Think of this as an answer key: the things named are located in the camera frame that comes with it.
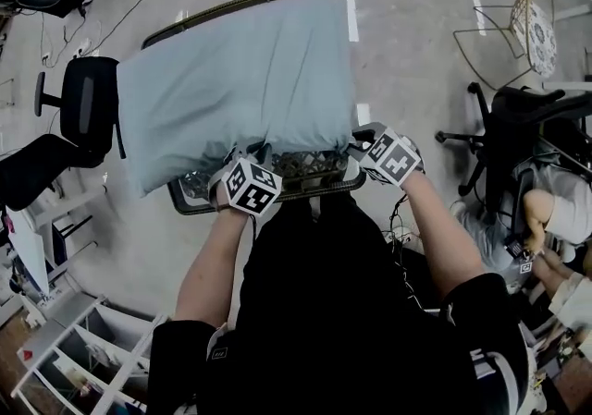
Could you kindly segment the person's black shirt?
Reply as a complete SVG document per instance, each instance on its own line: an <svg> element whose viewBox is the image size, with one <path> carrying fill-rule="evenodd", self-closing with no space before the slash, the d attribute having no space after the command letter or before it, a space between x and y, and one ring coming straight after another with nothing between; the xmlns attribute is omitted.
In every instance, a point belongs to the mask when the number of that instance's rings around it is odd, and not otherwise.
<svg viewBox="0 0 592 415"><path fill-rule="evenodd" d="M515 415L528 386L502 277L421 310L348 195L318 218L284 204L244 267L235 327L162 323L150 360L147 415Z"/></svg>

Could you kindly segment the person's left forearm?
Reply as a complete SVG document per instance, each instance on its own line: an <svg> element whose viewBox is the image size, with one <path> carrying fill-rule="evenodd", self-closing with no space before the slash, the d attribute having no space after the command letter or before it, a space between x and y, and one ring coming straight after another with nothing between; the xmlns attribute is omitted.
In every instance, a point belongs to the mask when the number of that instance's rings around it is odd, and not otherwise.
<svg viewBox="0 0 592 415"><path fill-rule="evenodd" d="M220 327L228 320L237 253L247 214L221 211L189 271L174 312L176 321L198 321Z"/></svg>

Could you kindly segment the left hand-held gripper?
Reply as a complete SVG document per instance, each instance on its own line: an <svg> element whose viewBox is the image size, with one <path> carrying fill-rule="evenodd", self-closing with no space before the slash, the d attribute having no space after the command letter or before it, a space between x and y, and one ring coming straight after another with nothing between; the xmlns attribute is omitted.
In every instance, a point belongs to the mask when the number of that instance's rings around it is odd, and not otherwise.
<svg viewBox="0 0 592 415"><path fill-rule="evenodd" d="M231 208L260 217L281 191L282 177L273 171L271 145L237 143L223 167L209 179L207 200L214 208L229 203Z"/></svg>

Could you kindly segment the white desk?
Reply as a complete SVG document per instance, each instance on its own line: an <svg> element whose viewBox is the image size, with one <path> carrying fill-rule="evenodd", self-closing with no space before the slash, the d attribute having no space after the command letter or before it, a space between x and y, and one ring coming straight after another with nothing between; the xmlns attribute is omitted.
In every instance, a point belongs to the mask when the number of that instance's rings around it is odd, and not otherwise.
<svg viewBox="0 0 592 415"><path fill-rule="evenodd" d="M88 215L76 222L73 214L106 193L104 185L62 198L56 189L45 190L26 208L6 210L10 244L41 301L51 299L55 282L98 249L94 239L80 246L69 245L68 239L92 220Z"/></svg>

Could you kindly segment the white shelf unit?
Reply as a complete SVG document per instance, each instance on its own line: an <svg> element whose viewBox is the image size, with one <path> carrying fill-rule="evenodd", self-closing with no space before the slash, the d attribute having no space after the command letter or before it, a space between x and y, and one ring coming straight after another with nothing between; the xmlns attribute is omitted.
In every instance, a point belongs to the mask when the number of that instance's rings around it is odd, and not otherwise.
<svg viewBox="0 0 592 415"><path fill-rule="evenodd" d="M30 415L146 415L153 332L165 319L73 296L18 350L26 372L12 398Z"/></svg>

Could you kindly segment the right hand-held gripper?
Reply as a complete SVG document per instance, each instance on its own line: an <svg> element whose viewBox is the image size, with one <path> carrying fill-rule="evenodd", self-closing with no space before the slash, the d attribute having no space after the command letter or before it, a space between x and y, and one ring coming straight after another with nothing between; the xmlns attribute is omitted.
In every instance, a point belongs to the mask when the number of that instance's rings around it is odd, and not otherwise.
<svg viewBox="0 0 592 415"><path fill-rule="evenodd" d="M401 187L413 171L424 172L424 162L414 142L379 122L354 129L347 154L381 184Z"/></svg>

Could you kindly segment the black office chair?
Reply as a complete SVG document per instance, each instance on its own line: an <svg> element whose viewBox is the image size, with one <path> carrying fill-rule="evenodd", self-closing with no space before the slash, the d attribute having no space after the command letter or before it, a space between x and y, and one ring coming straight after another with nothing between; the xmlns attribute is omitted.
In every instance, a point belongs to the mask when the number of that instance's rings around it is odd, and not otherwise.
<svg viewBox="0 0 592 415"><path fill-rule="evenodd" d="M116 59L105 56L70 60L60 96L44 91L44 72L37 77L34 113L39 116L45 105L59 110L61 136L75 146L75 166L101 164L113 140L120 157L126 157L118 117L117 65Z"/></svg>
<svg viewBox="0 0 592 415"><path fill-rule="evenodd" d="M54 134L43 134L0 159L0 205L21 211L69 167L95 168L112 143L76 145Z"/></svg>
<svg viewBox="0 0 592 415"><path fill-rule="evenodd" d="M499 89L488 104L481 85L472 82L467 91L478 101L484 123L481 135L438 131L436 141L459 140L469 144L476 166L468 182L458 187L461 196L476 191L486 175L485 198L477 212L488 224L505 213L501 201L506 192L515 194L520 180L512 172L550 148L560 165L592 181L592 136L584 125L592 116L592 92L566 97L565 91L542 94L523 87Z"/></svg>

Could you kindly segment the person's right forearm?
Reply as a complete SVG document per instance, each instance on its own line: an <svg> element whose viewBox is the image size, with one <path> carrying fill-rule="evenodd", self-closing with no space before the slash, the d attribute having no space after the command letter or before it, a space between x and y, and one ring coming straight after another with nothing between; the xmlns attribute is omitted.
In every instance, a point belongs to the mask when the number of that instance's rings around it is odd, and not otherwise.
<svg viewBox="0 0 592 415"><path fill-rule="evenodd" d="M425 257L441 297L485 272L479 249L429 178L413 171L401 185L417 224Z"/></svg>

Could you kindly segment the light blue pillowcase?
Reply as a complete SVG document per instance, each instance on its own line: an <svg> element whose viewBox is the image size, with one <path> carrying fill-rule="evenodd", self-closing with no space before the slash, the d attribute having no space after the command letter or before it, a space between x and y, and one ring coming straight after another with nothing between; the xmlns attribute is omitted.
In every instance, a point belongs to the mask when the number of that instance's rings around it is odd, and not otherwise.
<svg viewBox="0 0 592 415"><path fill-rule="evenodd" d="M206 21L117 66L129 181L145 196L239 142L344 150L354 88L345 0L277 0Z"/></svg>

